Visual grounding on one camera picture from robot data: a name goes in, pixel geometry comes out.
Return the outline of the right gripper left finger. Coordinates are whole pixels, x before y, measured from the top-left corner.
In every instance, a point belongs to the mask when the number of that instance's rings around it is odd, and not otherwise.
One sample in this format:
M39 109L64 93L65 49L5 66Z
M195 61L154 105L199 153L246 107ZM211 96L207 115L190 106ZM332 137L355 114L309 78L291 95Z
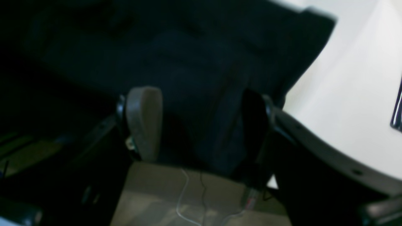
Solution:
M1 225L110 225L132 162L157 159L162 99L158 88L132 88L83 139L40 141L6 158Z

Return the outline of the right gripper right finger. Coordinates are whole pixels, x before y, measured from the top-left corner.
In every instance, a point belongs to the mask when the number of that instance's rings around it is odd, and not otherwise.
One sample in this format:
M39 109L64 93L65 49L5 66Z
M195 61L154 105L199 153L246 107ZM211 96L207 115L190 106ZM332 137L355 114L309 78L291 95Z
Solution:
M401 180L340 153L277 108L245 90L241 102L246 158L240 181L270 193L293 226L400 226Z

